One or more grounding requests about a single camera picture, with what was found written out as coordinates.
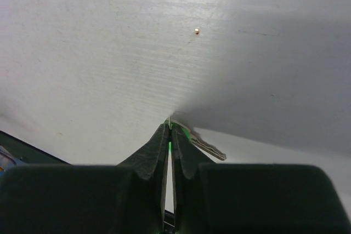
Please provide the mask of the key with green tag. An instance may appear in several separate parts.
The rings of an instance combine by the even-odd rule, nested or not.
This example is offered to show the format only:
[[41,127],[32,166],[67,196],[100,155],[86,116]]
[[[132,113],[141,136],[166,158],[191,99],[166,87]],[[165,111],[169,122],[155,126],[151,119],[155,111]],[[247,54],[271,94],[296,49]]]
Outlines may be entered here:
[[189,141],[196,146],[197,148],[207,152],[211,156],[215,157],[220,161],[225,161],[227,156],[225,153],[217,149],[215,146],[205,142],[199,133],[194,131],[193,129],[187,127],[184,123],[174,119],[173,117],[169,116],[165,120],[165,124],[168,124],[169,128],[172,129],[173,127],[180,127],[182,131],[185,133]]

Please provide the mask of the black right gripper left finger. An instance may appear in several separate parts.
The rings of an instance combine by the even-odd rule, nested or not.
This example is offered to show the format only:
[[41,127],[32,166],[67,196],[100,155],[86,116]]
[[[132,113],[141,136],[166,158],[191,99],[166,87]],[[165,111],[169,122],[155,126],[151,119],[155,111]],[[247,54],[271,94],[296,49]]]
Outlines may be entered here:
[[118,165],[30,164],[1,175],[1,233],[161,233],[170,129]]

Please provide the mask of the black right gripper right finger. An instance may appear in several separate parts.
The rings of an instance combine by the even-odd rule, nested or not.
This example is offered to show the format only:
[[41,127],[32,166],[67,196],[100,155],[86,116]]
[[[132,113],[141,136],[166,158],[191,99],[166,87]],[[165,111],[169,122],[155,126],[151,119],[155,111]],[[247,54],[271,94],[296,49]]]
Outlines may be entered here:
[[216,163],[172,127],[176,233],[350,233],[333,183],[297,164]]

